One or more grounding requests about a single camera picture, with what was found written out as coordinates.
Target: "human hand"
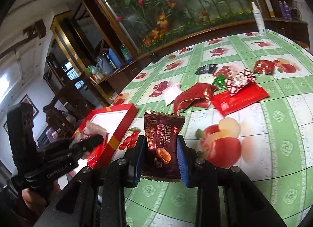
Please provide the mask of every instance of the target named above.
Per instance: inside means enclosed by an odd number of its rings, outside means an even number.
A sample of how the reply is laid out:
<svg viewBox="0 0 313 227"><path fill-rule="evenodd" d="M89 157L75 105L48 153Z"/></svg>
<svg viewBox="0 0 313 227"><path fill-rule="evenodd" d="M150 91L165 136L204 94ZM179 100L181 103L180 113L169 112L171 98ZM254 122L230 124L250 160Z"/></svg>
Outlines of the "human hand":
<svg viewBox="0 0 313 227"><path fill-rule="evenodd" d="M48 202L50 203L51 201L53 201L53 199L60 193L60 191L60 186L57 180L55 180L53 182L53 190L50 193ZM42 198L37 192L29 188L26 188L22 191L22 197L27 207L35 212L37 217L39 217L48 206L44 198Z"/></svg>

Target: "red foil candy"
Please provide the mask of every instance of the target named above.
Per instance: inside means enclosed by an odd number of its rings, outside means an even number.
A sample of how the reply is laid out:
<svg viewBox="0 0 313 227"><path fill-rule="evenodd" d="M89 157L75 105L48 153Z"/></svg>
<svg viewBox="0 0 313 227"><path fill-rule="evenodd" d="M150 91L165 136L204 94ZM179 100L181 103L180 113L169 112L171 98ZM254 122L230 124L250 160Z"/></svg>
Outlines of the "red foil candy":
<svg viewBox="0 0 313 227"><path fill-rule="evenodd" d="M175 115L180 114L189 105L191 105L195 100L198 99L208 100L208 102L199 103L201 106L197 105L198 107L207 106L205 108L208 108L209 105L211 104L213 92L216 91L217 89L218 88L216 86L211 84L206 83L194 84L191 88L178 95L177 98L174 100Z"/></svg>
<svg viewBox="0 0 313 227"><path fill-rule="evenodd" d="M223 116L226 116L267 97L270 96L263 87L251 82L234 96L230 96L227 91L214 95L212 104Z"/></svg>
<svg viewBox="0 0 313 227"><path fill-rule="evenodd" d="M230 96L238 93L243 87L245 87L249 82L255 82L256 76L249 70L244 69L244 71L239 72L233 80L225 79L226 88L230 93Z"/></svg>
<svg viewBox="0 0 313 227"><path fill-rule="evenodd" d="M270 74L274 70L275 63L268 60L258 60L255 63L253 72L260 74Z"/></svg>

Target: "green candy wrapper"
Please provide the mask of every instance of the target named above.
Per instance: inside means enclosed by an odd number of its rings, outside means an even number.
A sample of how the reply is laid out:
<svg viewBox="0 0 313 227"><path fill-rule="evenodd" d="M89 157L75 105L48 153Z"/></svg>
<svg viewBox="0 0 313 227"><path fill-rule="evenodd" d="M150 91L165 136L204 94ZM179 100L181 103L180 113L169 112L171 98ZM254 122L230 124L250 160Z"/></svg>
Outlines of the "green candy wrapper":
<svg viewBox="0 0 313 227"><path fill-rule="evenodd" d="M220 74L216 77L216 79L214 79L213 81L213 85L217 85L220 88L226 89L226 84L224 82L224 79L227 79L224 75Z"/></svg>

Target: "glass partition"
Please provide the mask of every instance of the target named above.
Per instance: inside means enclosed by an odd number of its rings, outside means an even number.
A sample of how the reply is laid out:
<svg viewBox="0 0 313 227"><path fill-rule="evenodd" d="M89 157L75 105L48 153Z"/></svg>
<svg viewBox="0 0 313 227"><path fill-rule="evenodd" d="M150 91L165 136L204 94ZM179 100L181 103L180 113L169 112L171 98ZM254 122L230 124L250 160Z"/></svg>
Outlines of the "glass partition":
<svg viewBox="0 0 313 227"><path fill-rule="evenodd" d="M125 34L145 53L211 27L253 18L256 0L103 0Z"/></svg>

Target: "white bottle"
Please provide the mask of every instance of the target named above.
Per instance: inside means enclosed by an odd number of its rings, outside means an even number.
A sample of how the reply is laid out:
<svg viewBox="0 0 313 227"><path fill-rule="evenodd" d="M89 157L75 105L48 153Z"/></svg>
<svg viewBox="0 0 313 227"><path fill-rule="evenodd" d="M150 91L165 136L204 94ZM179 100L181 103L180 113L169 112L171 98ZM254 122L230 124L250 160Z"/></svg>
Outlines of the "white bottle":
<svg viewBox="0 0 313 227"><path fill-rule="evenodd" d="M261 11L256 7L255 3L252 3L252 12L255 17L256 25L258 26L260 34L266 34L264 20Z"/></svg>

